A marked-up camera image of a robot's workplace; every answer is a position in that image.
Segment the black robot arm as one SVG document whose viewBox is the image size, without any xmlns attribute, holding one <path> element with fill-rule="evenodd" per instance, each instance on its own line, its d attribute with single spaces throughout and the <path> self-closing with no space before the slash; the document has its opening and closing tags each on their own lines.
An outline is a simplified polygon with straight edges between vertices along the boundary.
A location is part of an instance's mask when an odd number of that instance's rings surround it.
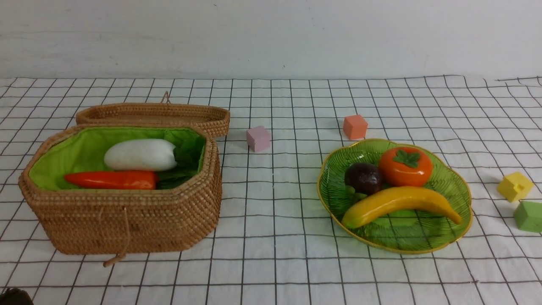
<svg viewBox="0 0 542 305">
<path fill-rule="evenodd" d="M 33 301 L 25 290 L 8 288 L 0 296 L 0 305 L 33 305 Z"/>
</svg>

